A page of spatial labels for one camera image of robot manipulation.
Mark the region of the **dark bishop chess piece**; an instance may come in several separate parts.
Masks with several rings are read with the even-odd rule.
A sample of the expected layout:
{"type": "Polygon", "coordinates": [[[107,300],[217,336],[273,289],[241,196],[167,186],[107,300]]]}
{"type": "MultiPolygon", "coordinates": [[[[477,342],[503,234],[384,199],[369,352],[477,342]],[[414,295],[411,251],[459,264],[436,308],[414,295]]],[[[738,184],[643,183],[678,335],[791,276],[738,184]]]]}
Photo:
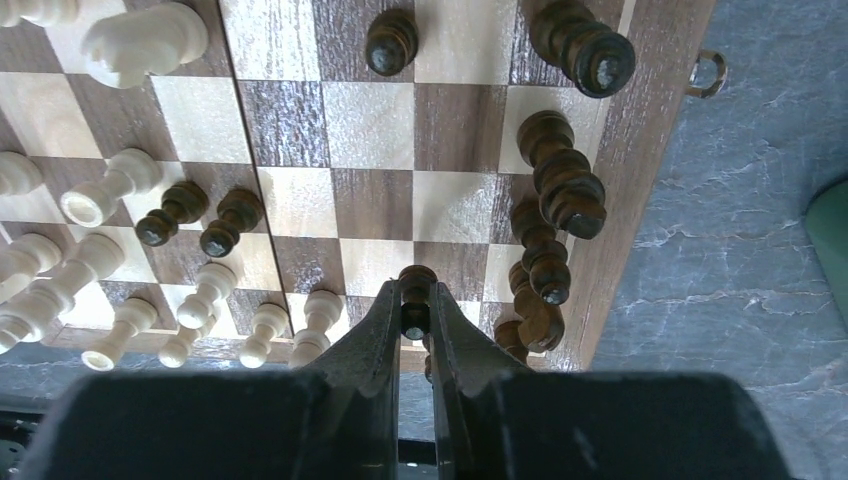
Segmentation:
{"type": "Polygon", "coordinates": [[[553,110],[536,112],[520,125],[516,140],[522,160],[533,170],[542,218],[574,237],[595,238],[607,218],[605,187],[576,149],[566,117],[553,110]]]}

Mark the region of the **white knight chess piece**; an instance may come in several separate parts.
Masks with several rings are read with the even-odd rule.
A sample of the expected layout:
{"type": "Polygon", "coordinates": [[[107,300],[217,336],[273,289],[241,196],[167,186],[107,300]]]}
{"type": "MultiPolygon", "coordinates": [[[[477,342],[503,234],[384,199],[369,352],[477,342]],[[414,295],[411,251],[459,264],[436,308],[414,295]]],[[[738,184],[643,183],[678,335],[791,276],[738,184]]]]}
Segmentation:
{"type": "Polygon", "coordinates": [[[209,34],[189,6],[165,2],[95,22],[80,45],[86,72],[111,88],[139,86],[149,74],[166,75],[199,59],[209,34]]]}

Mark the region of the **wooden chess board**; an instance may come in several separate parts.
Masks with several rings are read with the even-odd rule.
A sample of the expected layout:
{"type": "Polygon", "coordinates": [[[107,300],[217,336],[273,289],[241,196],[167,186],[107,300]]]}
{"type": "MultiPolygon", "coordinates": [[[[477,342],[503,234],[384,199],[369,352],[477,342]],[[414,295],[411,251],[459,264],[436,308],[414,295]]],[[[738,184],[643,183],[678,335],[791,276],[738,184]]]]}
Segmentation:
{"type": "Polygon", "coordinates": [[[238,282],[192,356],[260,365],[263,344],[268,362],[286,362],[315,290],[341,301],[323,331],[337,341],[414,263],[490,332],[512,313],[507,275],[523,252],[511,211],[536,199],[517,132],[553,110],[603,182],[607,218],[592,240],[558,233],[572,275],[565,335],[531,362],[591,364],[713,2],[588,2],[636,53],[634,76],[606,99],[534,51],[540,1],[180,1],[208,29],[199,59],[128,89],[88,75],[90,27],[160,3],[1,5],[1,301],[14,308],[1,316],[3,352],[90,350],[127,299],[150,323],[126,349],[159,350],[188,315],[184,299],[211,292],[200,239],[236,189],[265,210],[217,260],[238,282]],[[414,14],[419,46],[383,77],[366,35],[393,8],[414,14]],[[61,195],[128,148],[157,161],[162,181],[100,226],[72,222],[61,195]]]}

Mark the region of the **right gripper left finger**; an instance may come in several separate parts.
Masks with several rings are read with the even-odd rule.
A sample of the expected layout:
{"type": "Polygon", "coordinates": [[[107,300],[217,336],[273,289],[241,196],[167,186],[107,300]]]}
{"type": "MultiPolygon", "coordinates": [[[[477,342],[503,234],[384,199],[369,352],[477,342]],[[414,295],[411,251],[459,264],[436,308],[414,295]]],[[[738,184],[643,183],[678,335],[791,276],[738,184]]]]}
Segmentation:
{"type": "Polygon", "coordinates": [[[399,282],[315,362],[307,471],[315,479],[394,479],[398,458],[399,282]]]}

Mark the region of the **dark pawn chess piece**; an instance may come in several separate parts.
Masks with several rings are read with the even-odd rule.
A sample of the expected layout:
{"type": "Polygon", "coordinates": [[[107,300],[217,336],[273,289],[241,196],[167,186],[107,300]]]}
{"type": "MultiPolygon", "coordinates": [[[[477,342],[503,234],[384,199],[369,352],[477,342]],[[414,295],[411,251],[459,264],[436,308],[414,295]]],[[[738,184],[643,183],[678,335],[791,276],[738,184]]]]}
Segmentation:
{"type": "Polygon", "coordinates": [[[419,36],[414,14],[393,8],[380,13],[371,23],[365,43],[365,59],[376,74],[399,74],[415,58],[419,36]]]}

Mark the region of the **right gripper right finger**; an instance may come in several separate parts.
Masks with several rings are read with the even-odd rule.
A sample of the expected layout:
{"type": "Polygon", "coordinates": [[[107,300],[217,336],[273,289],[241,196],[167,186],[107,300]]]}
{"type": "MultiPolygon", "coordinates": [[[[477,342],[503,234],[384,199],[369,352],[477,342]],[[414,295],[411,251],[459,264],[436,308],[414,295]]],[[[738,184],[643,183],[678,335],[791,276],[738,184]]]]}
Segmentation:
{"type": "Polygon", "coordinates": [[[503,382],[529,369],[474,327],[442,282],[430,288],[436,453],[448,479],[511,479],[503,382]]]}

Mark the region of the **dark pawn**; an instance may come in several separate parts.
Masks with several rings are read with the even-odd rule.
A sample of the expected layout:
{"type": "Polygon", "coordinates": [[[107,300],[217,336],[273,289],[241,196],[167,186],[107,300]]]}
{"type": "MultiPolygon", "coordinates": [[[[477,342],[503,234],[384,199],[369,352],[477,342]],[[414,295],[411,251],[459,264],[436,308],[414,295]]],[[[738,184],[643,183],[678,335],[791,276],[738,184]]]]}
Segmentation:
{"type": "Polygon", "coordinates": [[[430,287],[437,281],[436,274],[423,265],[410,265],[399,274],[401,330],[411,341],[422,340],[430,332],[430,287]]]}

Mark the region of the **white rook chess piece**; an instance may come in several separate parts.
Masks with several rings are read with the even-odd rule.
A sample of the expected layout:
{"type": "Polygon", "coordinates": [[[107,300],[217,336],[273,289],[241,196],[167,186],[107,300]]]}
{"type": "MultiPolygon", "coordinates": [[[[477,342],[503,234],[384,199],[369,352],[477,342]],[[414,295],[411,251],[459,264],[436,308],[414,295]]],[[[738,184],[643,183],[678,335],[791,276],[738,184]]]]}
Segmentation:
{"type": "Polygon", "coordinates": [[[108,161],[101,179],[83,182],[63,193],[60,209],[77,225],[97,227],[116,212],[121,199],[148,193],[162,178],[159,163],[149,154],[124,149],[108,161]]]}

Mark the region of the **green plastic bin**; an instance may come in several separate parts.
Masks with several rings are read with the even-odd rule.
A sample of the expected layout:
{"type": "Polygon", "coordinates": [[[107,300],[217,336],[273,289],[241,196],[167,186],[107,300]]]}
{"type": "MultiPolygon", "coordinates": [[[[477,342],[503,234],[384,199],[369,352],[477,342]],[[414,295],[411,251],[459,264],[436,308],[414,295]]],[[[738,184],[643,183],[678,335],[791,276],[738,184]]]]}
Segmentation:
{"type": "Polygon", "coordinates": [[[807,206],[804,227],[847,325],[847,176],[815,194],[807,206]]]}

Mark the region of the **dark tall chess piece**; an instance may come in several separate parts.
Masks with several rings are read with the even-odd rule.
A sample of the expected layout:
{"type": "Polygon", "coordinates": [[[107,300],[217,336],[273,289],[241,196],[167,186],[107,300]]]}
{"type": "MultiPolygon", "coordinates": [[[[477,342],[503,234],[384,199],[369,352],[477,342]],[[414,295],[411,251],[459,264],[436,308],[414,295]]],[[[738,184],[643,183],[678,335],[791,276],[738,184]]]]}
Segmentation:
{"type": "Polygon", "coordinates": [[[616,94],[634,74],[632,43],[580,1],[546,5],[532,16],[529,36],[534,51],[590,98],[616,94]]]}

